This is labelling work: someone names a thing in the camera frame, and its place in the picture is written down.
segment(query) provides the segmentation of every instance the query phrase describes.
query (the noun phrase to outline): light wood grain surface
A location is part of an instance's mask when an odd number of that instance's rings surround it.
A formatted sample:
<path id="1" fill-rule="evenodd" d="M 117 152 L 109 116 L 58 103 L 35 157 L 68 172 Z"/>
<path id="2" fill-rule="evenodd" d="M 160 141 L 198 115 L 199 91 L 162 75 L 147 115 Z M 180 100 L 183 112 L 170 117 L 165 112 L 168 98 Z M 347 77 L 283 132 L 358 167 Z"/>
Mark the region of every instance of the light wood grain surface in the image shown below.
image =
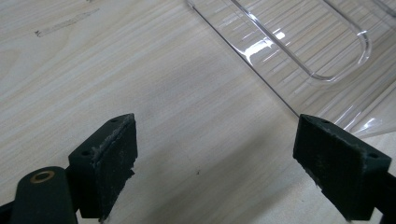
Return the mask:
<path id="1" fill-rule="evenodd" d="M 297 118 L 182 0 L 2 1 L 0 68 L 0 204 L 134 113 L 106 223 L 346 223 L 292 158 Z M 364 140 L 396 157 L 396 133 Z"/>

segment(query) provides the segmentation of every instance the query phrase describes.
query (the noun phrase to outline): black rubber pad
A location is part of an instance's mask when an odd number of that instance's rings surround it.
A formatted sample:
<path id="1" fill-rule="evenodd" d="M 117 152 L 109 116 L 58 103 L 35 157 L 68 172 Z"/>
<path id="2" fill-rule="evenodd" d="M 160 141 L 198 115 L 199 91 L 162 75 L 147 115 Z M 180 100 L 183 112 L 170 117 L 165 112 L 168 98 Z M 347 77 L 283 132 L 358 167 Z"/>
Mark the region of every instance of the black rubber pad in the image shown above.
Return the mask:
<path id="1" fill-rule="evenodd" d="M 106 122 L 69 156 L 68 176 L 82 217 L 106 219 L 137 158 L 134 115 Z"/>
<path id="2" fill-rule="evenodd" d="M 293 157 L 347 220 L 369 220 L 391 158 L 325 119 L 301 115 Z"/>

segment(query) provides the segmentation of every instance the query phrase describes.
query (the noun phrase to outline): clear plastic sheet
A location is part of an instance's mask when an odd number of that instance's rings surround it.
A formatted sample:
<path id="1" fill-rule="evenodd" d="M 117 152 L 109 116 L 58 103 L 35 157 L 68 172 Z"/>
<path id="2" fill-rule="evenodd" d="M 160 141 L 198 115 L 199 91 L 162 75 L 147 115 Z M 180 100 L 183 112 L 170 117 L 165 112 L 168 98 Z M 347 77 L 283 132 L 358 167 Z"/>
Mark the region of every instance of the clear plastic sheet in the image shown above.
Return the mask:
<path id="1" fill-rule="evenodd" d="M 396 131 L 395 0 L 188 0 L 296 114 Z"/>

